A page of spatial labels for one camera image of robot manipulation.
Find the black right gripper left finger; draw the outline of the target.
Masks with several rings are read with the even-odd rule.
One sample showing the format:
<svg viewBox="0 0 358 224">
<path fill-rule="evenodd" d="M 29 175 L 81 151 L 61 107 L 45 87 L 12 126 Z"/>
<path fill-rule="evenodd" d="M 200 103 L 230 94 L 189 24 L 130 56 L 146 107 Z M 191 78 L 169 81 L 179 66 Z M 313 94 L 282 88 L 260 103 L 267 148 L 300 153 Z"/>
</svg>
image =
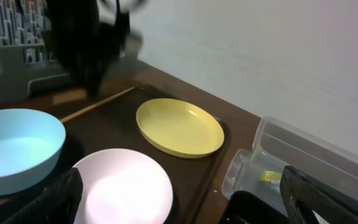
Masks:
<svg viewBox="0 0 358 224">
<path fill-rule="evenodd" d="M 77 168 L 71 168 L 48 182 L 29 203 L 7 218 L 8 224 L 73 223 L 83 193 Z"/>
</svg>

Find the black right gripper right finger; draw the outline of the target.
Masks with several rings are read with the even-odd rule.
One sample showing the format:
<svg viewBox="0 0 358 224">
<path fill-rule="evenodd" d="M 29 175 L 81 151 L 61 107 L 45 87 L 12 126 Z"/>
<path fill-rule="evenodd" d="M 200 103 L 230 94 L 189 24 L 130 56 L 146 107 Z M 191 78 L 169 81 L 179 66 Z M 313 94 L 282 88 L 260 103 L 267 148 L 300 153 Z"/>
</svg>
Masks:
<svg viewBox="0 0 358 224">
<path fill-rule="evenodd" d="M 290 223 L 358 223 L 358 201 L 312 176 L 285 166 L 280 192 Z"/>
</svg>

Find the green snack wrapper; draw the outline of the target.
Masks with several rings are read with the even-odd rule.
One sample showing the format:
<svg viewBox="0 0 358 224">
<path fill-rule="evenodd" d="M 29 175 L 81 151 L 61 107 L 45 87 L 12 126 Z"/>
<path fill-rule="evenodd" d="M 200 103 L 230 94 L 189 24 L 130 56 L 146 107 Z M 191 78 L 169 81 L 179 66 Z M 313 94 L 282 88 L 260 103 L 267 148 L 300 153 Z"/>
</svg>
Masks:
<svg viewBox="0 0 358 224">
<path fill-rule="evenodd" d="M 271 170 L 264 170 L 260 177 L 259 180 L 262 182 L 266 182 L 266 183 L 270 183 L 270 184 L 279 184 L 282 178 L 282 173 L 281 172 L 274 172 Z"/>
</svg>

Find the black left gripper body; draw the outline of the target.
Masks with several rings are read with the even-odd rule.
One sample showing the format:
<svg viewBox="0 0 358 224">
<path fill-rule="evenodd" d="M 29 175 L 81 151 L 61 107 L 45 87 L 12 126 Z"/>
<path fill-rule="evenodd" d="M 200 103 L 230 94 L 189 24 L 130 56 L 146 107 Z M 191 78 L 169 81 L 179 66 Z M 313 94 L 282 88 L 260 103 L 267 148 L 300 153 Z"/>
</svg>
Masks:
<svg viewBox="0 0 358 224">
<path fill-rule="evenodd" d="M 115 20 L 110 24 L 101 20 L 97 0 L 47 1 L 45 15 L 52 28 L 43 32 L 45 46 L 88 97 L 99 95 L 108 67 L 119 60 L 131 33 L 130 12 L 143 3 L 130 1 L 122 6 L 116 1 Z"/>
</svg>

